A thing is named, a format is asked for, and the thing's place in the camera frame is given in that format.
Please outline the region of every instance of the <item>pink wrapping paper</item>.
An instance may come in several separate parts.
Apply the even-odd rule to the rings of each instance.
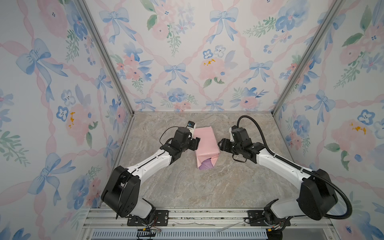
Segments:
[[[194,137],[199,137],[199,147],[196,152],[197,167],[202,169],[213,168],[220,154],[212,127],[196,128]]]

